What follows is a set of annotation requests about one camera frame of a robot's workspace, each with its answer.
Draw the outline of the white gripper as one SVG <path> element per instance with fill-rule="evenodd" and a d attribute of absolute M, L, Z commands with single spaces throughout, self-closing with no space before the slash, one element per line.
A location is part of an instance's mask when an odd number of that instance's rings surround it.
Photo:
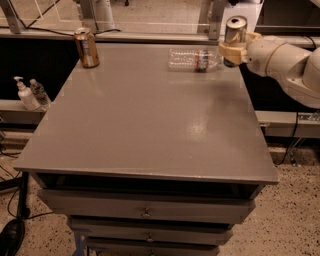
<path fill-rule="evenodd" d="M 282 45 L 284 39 L 276 36 L 262 37 L 260 33 L 246 32 L 246 43 L 219 44 L 219 53 L 224 58 L 226 66 L 237 66 L 247 63 L 248 69 L 259 76 L 267 75 L 267 66 L 273 53 Z"/>

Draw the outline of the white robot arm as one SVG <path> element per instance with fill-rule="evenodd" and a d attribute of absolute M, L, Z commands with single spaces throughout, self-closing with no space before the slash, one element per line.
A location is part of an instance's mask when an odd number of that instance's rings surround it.
<path fill-rule="evenodd" d="M 245 42 L 219 44 L 219 53 L 232 64 L 245 63 L 247 68 L 261 77 L 271 77 L 281 89 L 300 104 L 320 108 L 319 49 L 313 52 L 287 43 L 276 36 L 262 36 L 247 32 Z"/>

